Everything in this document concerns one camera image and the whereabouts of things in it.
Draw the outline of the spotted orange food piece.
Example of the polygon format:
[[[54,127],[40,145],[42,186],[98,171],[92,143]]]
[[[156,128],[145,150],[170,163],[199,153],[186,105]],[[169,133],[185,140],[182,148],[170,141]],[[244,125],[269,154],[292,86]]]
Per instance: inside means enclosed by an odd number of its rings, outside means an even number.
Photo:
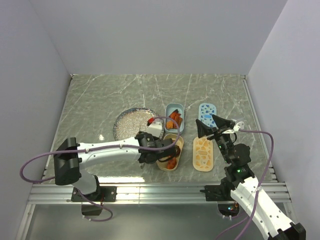
[[[166,168],[168,170],[173,170],[176,167],[177,159],[174,157],[167,162]]]

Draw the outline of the blue patterned lid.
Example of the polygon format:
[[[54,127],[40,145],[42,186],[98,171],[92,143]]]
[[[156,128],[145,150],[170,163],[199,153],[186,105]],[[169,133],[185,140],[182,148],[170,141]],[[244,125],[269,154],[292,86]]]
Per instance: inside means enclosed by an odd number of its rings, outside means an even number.
[[[217,108],[211,103],[201,103],[198,108],[198,119],[208,127],[216,127],[212,115],[217,114]]]

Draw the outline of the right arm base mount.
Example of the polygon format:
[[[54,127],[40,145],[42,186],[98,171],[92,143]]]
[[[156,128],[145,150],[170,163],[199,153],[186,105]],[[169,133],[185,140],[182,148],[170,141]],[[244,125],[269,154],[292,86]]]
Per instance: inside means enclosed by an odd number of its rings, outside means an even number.
[[[219,213],[225,217],[236,217],[240,212],[239,204],[231,198],[234,185],[224,177],[219,185],[205,185],[200,192],[205,195],[206,202],[217,202]]]

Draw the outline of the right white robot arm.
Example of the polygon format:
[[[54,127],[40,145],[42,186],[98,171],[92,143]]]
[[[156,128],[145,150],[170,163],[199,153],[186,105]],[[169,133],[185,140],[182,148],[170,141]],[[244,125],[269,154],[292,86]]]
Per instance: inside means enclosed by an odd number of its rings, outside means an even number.
[[[196,119],[199,138],[214,140],[227,163],[225,177],[220,185],[206,185],[202,190],[206,201],[236,201],[246,212],[248,224],[254,223],[265,240],[304,240],[306,230],[301,223],[287,217],[262,188],[249,167],[251,148],[243,143],[235,143],[231,135],[244,131],[243,122],[235,122],[212,115],[215,127],[209,127]]]

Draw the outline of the blue lunch box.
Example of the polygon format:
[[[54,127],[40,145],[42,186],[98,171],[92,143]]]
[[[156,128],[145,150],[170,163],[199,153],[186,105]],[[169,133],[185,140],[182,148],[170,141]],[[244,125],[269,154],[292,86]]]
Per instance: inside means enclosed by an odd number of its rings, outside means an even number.
[[[182,118],[182,121],[179,125],[179,132],[182,133],[185,127],[185,109],[184,106],[180,103],[169,103],[166,106],[165,109],[165,116],[169,117],[175,110],[177,110],[177,113],[180,114],[180,117]],[[169,122],[168,119],[165,120],[165,131],[167,133],[177,134],[178,130],[176,128],[168,129],[167,128],[167,122]]]

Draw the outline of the orange fried cutlet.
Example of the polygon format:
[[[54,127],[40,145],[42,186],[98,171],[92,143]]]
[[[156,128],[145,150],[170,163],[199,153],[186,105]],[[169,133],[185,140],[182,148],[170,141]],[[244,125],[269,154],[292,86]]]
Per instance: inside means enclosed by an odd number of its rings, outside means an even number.
[[[172,121],[168,121],[165,126],[166,126],[167,130],[171,130],[171,129],[176,128],[176,125]]]

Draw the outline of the orange crab claw piece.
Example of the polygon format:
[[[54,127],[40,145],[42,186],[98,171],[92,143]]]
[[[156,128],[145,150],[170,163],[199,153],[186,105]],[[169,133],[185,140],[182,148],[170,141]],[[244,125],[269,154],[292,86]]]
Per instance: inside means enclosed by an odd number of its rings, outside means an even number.
[[[172,120],[175,120],[176,122],[179,120],[181,114],[178,113],[177,111],[174,111],[172,112],[169,117],[172,119]]]

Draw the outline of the beige lunch box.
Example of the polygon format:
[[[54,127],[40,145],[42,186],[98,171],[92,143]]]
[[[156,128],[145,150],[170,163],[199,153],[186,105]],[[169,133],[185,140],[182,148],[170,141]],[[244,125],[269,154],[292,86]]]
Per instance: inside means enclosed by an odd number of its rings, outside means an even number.
[[[180,161],[180,156],[181,156],[181,153],[182,153],[182,150],[183,150],[183,146],[184,146],[184,140],[183,140],[183,138],[181,136],[178,138],[175,146],[179,147],[179,149],[180,149],[179,154],[175,157],[176,158],[176,166],[175,166],[175,168],[171,169],[171,170],[167,169],[168,162],[165,161],[165,160],[168,159],[168,157],[165,157],[165,158],[162,158],[161,160],[158,160],[156,162],[156,164],[157,164],[157,166],[158,166],[158,168],[160,170],[165,171],[165,172],[173,172],[173,171],[175,171],[177,169],[179,161]]]

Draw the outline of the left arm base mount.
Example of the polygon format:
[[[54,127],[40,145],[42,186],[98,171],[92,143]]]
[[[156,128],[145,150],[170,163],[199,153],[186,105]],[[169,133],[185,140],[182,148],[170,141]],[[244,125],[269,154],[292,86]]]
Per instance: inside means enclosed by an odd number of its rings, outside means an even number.
[[[90,194],[81,193],[77,188],[73,188],[71,194],[72,203],[81,203],[81,213],[85,217],[98,217],[105,203],[114,203],[117,196],[116,186],[100,186],[97,192]]]

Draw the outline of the red-brown meat slab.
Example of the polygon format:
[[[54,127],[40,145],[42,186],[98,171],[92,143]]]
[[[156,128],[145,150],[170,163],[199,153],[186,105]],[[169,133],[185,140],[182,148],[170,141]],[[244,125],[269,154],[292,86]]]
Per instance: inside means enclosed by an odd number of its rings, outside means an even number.
[[[183,121],[183,119],[181,117],[179,117],[178,122],[177,122],[179,126],[181,126],[182,121]]]

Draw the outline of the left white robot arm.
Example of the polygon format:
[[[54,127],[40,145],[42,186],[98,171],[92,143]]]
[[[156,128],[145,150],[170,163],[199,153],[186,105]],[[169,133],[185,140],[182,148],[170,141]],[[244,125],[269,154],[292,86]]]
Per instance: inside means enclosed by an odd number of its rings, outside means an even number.
[[[78,143],[70,137],[57,148],[53,155],[54,180],[57,186],[72,185],[89,201],[96,201],[101,195],[98,177],[87,172],[87,168],[109,161],[138,161],[153,164],[169,161],[180,152],[180,147],[169,139],[160,139],[147,132],[135,137],[103,143]]]

